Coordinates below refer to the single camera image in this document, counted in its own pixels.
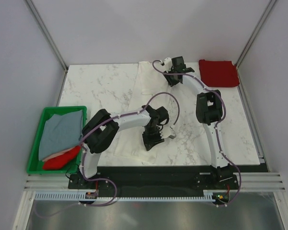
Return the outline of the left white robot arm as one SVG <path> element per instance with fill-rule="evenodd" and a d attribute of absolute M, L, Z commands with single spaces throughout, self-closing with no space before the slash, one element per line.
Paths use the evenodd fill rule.
<path fill-rule="evenodd" d="M 161 127 L 168 124 L 169 115 L 164 107 L 154 109 L 144 105 L 138 111 L 112 115 L 106 109 L 99 110 L 82 129 L 81 143 L 89 150 L 82 157 L 79 183 L 84 188 L 92 188 L 96 183 L 97 165 L 102 152 L 111 145 L 115 136 L 126 129 L 143 127 L 143 143 L 146 151 L 164 142 Z"/>

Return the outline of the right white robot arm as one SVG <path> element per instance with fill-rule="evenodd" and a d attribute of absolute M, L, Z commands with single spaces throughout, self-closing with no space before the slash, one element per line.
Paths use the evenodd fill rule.
<path fill-rule="evenodd" d="M 195 115 L 199 123 L 204 127 L 209 149 L 211 153 L 211 166 L 215 172 L 210 176 L 210 183 L 214 188 L 222 188 L 228 182 L 225 171 L 229 162 L 225 159 L 223 152 L 223 142 L 221 140 L 221 131 L 218 124 L 223 121 L 224 102 L 219 90 L 212 90 L 206 86 L 194 73 L 195 70 L 186 67 L 182 56 L 175 58 L 166 58 L 162 66 L 163 72 L 168 84 L 173 87 L 179 83 L 187 86 L 196 96 Z"/>

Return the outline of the white t shirt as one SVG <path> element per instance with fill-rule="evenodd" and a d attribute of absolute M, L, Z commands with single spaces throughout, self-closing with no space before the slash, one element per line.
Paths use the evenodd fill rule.
<path fill-rule="evenodd" d="M 185 161 L 184 155 L 188 147 L 185 144 L 185 119 L 187 112 L 183 105 L 183 93 L 177 88 L 172 89 L 164 76 L 160 73 L 161 65 L 154 66 L 148 61 L 138 64 L 138 72 L 129 110 L 135 110 L 140 105 L 149 104 L 157 109 L 165 107 L 169 112 L 169 124 L 176 132 L 175 139 L 166 138 L 163 143 L 146 151 L 143 143 L 143 127 L 135 127 L 120 132 L 118 143 L 114 150 L 113 165 L 141 166 L 141 165 L 179 165 Z"/>

